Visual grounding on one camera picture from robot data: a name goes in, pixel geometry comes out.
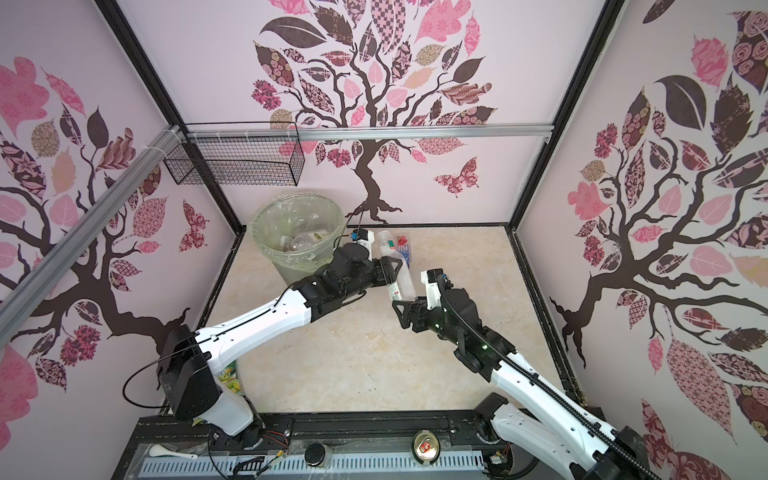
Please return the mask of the clear bottle green cap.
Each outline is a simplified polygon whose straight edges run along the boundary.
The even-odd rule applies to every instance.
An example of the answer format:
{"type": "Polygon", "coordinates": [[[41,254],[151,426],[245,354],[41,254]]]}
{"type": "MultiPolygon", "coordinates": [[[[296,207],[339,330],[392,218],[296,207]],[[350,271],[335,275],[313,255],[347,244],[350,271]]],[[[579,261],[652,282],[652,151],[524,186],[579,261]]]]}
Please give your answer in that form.
{"type": "Polygon", "coordinates": [[[382,262],[391,270],[387,280],[387,290],[393,301],[413,301],[416,291],[413,285],[406,257],[397,250],[395,238],[389,231],[381,230],[376,234],[376,241],[382,262]]]}

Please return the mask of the clear bottle pink blue label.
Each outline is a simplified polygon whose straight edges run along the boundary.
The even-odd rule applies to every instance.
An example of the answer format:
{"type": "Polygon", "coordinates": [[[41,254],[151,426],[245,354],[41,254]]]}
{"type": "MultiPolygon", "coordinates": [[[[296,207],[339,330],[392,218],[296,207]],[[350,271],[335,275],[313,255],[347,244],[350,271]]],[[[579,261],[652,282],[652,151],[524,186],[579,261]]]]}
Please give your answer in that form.
{"type": "Polygon", "coordinates": [[[408,266],[411,265],[411,242],[405,235],[396,237],[396,250],[403,256],[408,266]]]}

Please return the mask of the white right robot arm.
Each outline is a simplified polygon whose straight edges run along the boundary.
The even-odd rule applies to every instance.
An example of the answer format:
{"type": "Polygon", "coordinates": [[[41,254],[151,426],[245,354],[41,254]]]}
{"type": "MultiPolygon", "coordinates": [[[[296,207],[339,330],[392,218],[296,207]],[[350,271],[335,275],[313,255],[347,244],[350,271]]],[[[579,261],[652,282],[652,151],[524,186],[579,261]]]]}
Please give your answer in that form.
{"type": "Polygon", "coordinates": [[[490,426],[564,479],[652,479],[642,438],[617,430],[541,376],[506,338],[483,325],[463,289],[431,284],[425,297],[392,303],[404,329],[435,332],[471,372],[514,399],[491,412],[490,426]]]}

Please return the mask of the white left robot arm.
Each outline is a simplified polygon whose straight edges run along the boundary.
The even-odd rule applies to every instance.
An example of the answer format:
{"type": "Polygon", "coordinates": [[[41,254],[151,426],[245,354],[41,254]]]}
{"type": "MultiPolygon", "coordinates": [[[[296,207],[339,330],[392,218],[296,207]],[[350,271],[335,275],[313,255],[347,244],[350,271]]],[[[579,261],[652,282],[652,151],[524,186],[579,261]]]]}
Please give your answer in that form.
{"type": "Polygon", "coordinates": [[[277,299],[218,325],[176,329],[157,367],[174,418],[202,420],[230,437],[261,430],[255,407],[223,386],[218,374],[256,347],[319,320],[368,289],[395,285],[405,270],[402,259],[375,259],[367,246],[345,244],[333,252],[329,264],[289,285],[277,299]]]}

